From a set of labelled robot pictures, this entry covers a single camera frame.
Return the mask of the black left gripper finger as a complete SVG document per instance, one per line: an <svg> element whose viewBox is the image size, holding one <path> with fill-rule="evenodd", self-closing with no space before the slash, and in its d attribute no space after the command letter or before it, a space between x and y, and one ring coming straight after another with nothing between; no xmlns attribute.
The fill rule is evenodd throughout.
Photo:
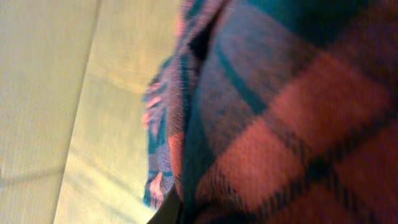
<svg viewBox="0 0 398 224"><path fill-rule="evenodd" d="M176 186L173 186L160 208L147 224L180 224L182 211L183 203L178 196Z"/></svg>

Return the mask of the red navy plaid shirt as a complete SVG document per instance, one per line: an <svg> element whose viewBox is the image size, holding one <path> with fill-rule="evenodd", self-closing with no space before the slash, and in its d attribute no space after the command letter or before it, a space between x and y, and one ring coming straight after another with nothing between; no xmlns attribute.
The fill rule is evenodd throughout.
<svg viewBox="0 0 398 224"><path fill-rule="evenodd" d="M180 223L397 222L397 2L183 1L145 93Z"/></svg>

